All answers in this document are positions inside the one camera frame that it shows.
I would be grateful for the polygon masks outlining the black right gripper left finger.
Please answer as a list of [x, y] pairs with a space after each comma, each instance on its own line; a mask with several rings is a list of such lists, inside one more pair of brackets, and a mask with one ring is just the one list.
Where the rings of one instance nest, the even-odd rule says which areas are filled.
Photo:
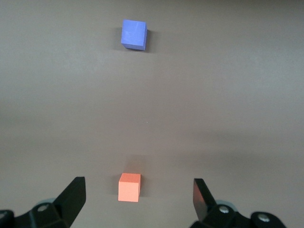
[[0, 226], [2, 228], [69, 228], [85, 202], [85, 177], [76, 177], [53, 202], [40, 203], [18, 217], [11, 210], [1, 210]]

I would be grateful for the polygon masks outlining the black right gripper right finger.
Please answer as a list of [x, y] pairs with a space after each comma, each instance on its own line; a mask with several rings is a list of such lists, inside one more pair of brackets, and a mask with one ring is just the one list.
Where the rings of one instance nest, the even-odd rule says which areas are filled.
[[250, 218], [241, 215], [227, 203], [217, 203], [203, 179], [193, 182], [193, 205], [198, 216], [192, 228], [284, 228], [275, 215], [257, 211]]

